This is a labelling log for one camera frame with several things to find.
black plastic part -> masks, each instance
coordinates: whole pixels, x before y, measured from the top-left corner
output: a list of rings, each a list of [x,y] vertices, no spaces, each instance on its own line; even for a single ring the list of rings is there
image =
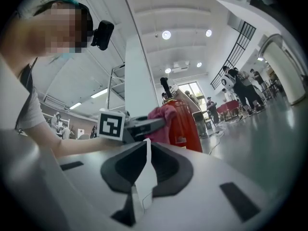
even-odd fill
[[[93,32],[93,40],[91,46],[96,46],[104,51],[108,48],[110,37],[115,28],[109,21],[101,21],[98,28]]]
[[[146,164],[146,142],[105,161],[101,175],[115,192],[129,193]]]
[[[153,189],[153,197],[178,194],[193,177],[192,163],[186,157],[157,143],[152,143],[151,149],[152,165],[156,171],[158,183]]]
[[[131,192],[127,196],[124,208],[115,212],[111,218],[129,227],[132,227],[136,223]]]
[[[80,162],[80,161],[77,161],[77,162],[73,162],[73,163],[69,163],[69,164],[63,164],[63,165],[60,165],[62,171],[66,171],[66,170],[69,170],[69,169],[72,169],[72,168],[75,168],[75,167],[79,167],[79,166],[82,166],[83,163]]]
[[[233,182],[219,186],[242,222],[246,222],[260,212],[260,209]]]

pink cloth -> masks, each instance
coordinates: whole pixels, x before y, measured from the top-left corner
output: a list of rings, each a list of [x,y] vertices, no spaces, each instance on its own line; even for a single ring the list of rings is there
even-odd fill
[[[177,114],[176,109],[171,105],[163,105],[162,107],[157,107],[154,110],[152,110],[148,114],[148,119],[154,119],[154,118],[164,118],[166,125],[151,133],[145,135],[146,138],[149,138],[152,142],[161,142],[170,144],[169,141],[169,130],[171,126],[171,120],[173,117],[175,117]]]

white pillar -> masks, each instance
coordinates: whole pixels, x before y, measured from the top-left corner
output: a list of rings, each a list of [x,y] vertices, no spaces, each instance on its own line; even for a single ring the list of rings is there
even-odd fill
[[[275,43],[270,43],[263,53],[275,74],[279,78],[290,104],[295,104],[305,97],[302,81],[289,58]]]
[[[125,109],[131,117],[147,116],[158,106],[154,83],[137,35],[126,42]]]

white shirt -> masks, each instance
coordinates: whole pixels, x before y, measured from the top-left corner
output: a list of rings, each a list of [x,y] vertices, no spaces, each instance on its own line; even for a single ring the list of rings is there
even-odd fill
[[[16,78],[0,54],[0,129],[14,129],[17,118],[23,108],[29,92]],[[33,88],[29,109],[26,115],[20,119],[20,128],[32,128],[41,122],[46,122],[38,95]]]
[[[71,131],[70,131],[68,128],[62,129],[62,139],[63,139],[63,140],[69,139],[69,133],[70,133],[70,132],[71,132]]]
[[[224,94],[225,94],[225,97],[226,97],[227,102],[230,102],[230,101],[234,100],[234,98],[233,98],[231,92],[226,91]]]

